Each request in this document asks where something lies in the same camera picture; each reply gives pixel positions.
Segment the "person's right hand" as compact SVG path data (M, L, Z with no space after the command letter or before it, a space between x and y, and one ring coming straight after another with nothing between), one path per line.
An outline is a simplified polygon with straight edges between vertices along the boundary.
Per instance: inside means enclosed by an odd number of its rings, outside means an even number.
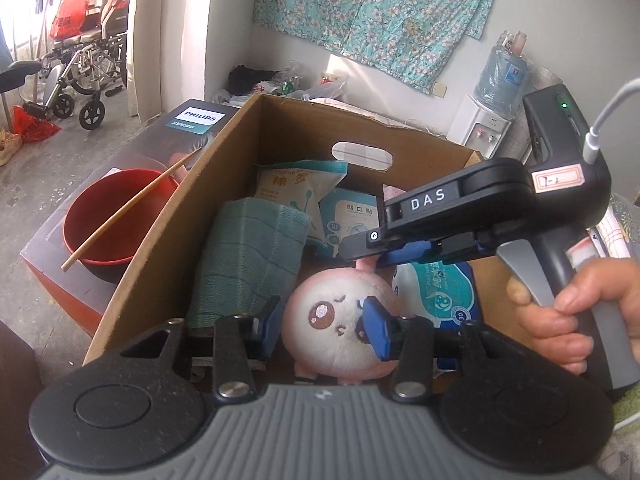
M584 374L594 340L578 333L577 315L599 301L615 301L625 320L632 352L639 354L639 263L627 259L599 258L587 262L550 307L541 307L516 278L506 284L515 306L516 320L532 337L535 351L575 375Z

